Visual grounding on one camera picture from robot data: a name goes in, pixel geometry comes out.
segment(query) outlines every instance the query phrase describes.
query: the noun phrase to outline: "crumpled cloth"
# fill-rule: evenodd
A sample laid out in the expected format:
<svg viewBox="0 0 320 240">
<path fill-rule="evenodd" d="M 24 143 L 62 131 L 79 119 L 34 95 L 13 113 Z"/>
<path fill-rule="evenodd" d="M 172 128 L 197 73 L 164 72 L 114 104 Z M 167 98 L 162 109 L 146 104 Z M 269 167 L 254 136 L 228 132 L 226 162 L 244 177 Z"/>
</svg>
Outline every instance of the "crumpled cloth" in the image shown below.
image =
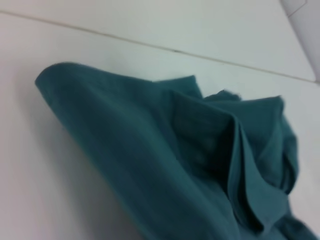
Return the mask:
<svg viewBox="0 0 320 240">
<path fill-rule="evenodd" d="M 288 195 L 297 141 L 280 97 L 203 98 L 194 76 L 151 82 L 75 63 L 36 86 L 148 240 L 316 240 Z"/>
</svg>

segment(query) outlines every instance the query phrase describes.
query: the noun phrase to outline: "folded fabric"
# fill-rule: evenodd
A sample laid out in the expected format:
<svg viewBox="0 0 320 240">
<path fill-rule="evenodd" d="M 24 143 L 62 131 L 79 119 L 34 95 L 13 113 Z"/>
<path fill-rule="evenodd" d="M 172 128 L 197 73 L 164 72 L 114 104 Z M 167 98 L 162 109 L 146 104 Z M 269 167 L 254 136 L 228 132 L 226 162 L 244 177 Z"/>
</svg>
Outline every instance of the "folded fabric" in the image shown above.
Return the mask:
<svg viewBox="0 0 320 240">
<path fill-rule="evenodd" d="M 146 239 L 316 239 L 290 212 L 297 142 L 280 97 L 203 98 L 194 76 L 151 82 L 75 63 L 35 84 Z"/>
</svg>

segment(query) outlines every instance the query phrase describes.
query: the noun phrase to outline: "teal fabric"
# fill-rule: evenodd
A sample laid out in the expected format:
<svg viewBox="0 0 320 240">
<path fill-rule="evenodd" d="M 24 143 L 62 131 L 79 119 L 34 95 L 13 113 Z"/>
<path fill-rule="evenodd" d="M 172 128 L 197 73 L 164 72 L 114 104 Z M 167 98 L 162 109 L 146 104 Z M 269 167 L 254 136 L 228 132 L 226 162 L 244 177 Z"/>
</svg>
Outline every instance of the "teal fabric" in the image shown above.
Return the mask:
<svg viewBox="0 0 320 240">
<path fill-rule="evenodd" d="M 315 240 L 288 202 L 297 141 L 280 97 L 203 98 L 75 63 L 35 84 L 148 240 Z"/>
</svg>

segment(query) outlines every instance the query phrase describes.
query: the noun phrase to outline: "teal cloth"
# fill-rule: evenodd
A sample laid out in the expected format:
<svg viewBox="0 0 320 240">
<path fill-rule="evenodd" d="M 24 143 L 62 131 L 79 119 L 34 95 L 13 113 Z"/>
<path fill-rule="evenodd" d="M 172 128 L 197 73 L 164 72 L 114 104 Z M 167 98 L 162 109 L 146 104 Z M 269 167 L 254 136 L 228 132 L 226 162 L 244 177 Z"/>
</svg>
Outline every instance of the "teal cloth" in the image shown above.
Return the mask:
<svg viewBox="0 0 320 240">
<path fill-rule="evenodd" d="M 35 84 L 146 239 L 316 239 L 290 212 L 297 141 L 280 97 L 203 98 L 194 76 L 151 82 L 75 63 Z"/>
</svg>

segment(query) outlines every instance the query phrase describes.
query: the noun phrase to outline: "green towel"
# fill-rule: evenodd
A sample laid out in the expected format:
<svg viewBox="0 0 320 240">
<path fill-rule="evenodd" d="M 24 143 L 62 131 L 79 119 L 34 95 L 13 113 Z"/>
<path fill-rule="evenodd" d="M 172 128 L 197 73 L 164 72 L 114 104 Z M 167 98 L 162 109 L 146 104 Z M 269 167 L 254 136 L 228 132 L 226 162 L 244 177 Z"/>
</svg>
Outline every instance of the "green towel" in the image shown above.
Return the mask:
<svg viewBox="0 0 320 240">
<path fill-rule="evenodd" d="M 35 84 L 148 240 L 316 240 L 290 211 L 297 141 L 280 97 L 203 98 L 75 63 Z"/>
</svg>

